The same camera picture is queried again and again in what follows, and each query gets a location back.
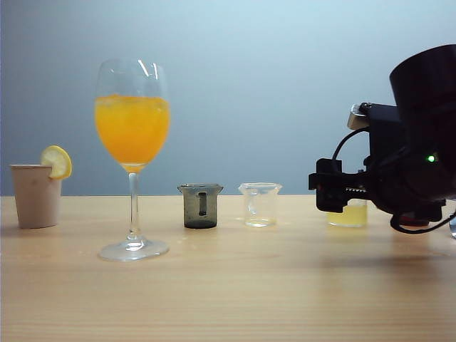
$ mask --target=gray wall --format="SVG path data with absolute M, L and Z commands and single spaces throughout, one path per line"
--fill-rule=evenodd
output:
M 127 194 L 123 169 L 93 126 L 100 63 L 141 57 L 167 72 L 172 125 L 141 174 L 144 195 L 183 182 L 280 182 L 308 193 L 307 174 L 349 130 L 353 103 L 394 104 L 388 80 L 405 58 L 455 42 L 454 0 L 3 0 L 1 191 L 8 164 L 45 146 L 73 158 L 65 195 Z M 344 169 L 368 154 L 343 149 Z

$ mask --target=black cable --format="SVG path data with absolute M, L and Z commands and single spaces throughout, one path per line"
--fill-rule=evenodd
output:
M 436 224 L 433 227 L 426 228 L 426 229 L 416 229 L 416 230 L 411 230 L 411 229 L 406 229 L 400 225 L 400 218 L 402 214 L 394 214 L 393 217 L 391 217 L 390 225 L 392 228 L 397 230 L 398 232 L 401 233 L 406 233 L 406 234 L 424 234 L 431 232 L 432 230 L 435 230 L 437 228 L 440 228 L 444 224 L 447 224 L 452 218 L 456 216 L 456 211 L 453 212 L 447 219 L 444 219 L 443 221 L 440 221 L 440 223 Z
M 334 172 L 342 173 L 341 171 L 338 170 L 337 164 L 336 164 L 337 155 L 341 151 L 342 146 L 347 142 L 348 139 L 350 139 L 354 135 L 357 135 L 358 133 L 361 133 L 361 132 L 369 132 L 369 127 L 363 127 L 363 128 L 354 130 L 353 132 L 351 132 L 350 134 L 345 136 L 345 138 L 340 141 L 339 145 L 337 145 L 336 150 L 334 151 L 333 157 L 331 158 L 331 163 L 333 165 Z

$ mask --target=beige cup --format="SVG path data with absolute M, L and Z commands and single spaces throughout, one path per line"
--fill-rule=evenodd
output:
M 20 228 L 43 228 L 58 223 L 61 180 L 49 178 L 51 166 L 10 165 Z

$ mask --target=lemon slice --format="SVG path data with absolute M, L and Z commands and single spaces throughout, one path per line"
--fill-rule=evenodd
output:
M 71 158 L 60 146 L 52 145 L 46 147 L 41 153 L 41 164 L 52 166 L 50 178 L 62 180 L 71 175 Z

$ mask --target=glass base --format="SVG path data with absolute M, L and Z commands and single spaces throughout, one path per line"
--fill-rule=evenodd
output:
M 267 227 L 276 224 L 276 219 L 272 217 L 253 217 L 245 220 L 245 224 L 250 227 Z
M 98 254 L 101 259 L 109 261 L 135 261 L 144 258 L 158 257 L 170 248 L 163 241 L 151 241 L 145 237 L 126 239 L 119 244 L 110 244 Z

